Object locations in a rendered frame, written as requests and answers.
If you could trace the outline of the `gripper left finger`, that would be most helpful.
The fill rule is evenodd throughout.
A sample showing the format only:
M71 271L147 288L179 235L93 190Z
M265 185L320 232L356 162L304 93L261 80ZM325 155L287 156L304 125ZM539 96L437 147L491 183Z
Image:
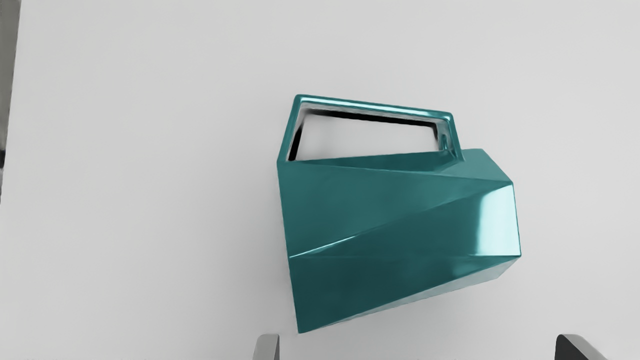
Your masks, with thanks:
M278 333L263 333L254 346L253 360L281 360L281 337Z

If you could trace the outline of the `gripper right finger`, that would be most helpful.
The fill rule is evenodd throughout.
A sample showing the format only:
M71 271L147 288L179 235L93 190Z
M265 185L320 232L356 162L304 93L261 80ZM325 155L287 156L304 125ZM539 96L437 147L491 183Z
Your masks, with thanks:
M576 333L561 333L555 342L555 360L608 360L589 341Z

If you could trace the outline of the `teal faceted mug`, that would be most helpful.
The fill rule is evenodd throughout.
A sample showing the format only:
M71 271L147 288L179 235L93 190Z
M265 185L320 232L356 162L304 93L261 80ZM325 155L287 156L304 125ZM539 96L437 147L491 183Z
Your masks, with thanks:
M306 116L420 126L432 152L299 160ZM300 334L496 280L522 255L514 183L451 112L297 94L276 160Z

